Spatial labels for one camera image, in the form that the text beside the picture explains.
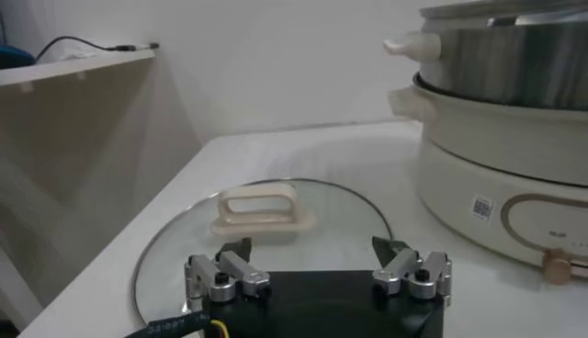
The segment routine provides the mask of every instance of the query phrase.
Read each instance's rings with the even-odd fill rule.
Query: white countertop
[[[21,337],[123,337],[140,329],[133,269],[173,216],[231,186],[309,177],[348,186],[374,202],[397,239],[454,261],[446,337],[581,337],[588,283],[541,282],[538,269],[489,252],[440,224],[414,192],[420,127],[412,122],[250,134],[210,142],[22,333]]]

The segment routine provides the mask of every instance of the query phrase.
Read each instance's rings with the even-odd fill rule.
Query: white wall
[[[197,138],[390,118],[386,92],[409,84],[417,66],[381,42],[418,29],[420,7],[450,2],[2,1],[11,42],[29,51],[59,35],[162,44],[154,64],[48,82],[30,96],[0,89],[4,170],[40,191],[49,215],[34,217],[40,207],[28,209],[25,196],[5,197],[0,230],[24,243],[20,263],[45,302],[173,177]],[[65,277],[40,272],[35,245],[62,259],[44,266]]]
[[[19,47],[71,34],[155,40],[201,141],[249,130],[388,118],[416,64],[381,42],[450,0],[4,0]]]

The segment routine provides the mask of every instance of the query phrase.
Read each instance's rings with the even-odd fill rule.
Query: screw
[[[430,277],[431,276],[428,270],[418,269],[414,273],[414,279],[416,279],[419,282],[428,282]]]
[[[228,284],[230,280],[230,276],[225,274],[224,272],[218,272],[214,275],[214,284],[216,285],[225,285]]]

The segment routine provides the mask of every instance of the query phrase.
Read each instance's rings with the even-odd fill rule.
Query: glass pot lid
[[[134,308],[143,322],[185,313],[184,263],[191,254],[212,258],[227,242],[250,237],[251,265],[265,271],[370,270],[379,267],[372,236],[391,238],[378,208],[357,192],[311,179],[255,182],[287,184],[311,219],[301,230],[219,234],[221,196],[203,199],[169,221],[144,249],[132,281]],[[284,208],[279,198],[250,198],[244,205],[267,211]]]

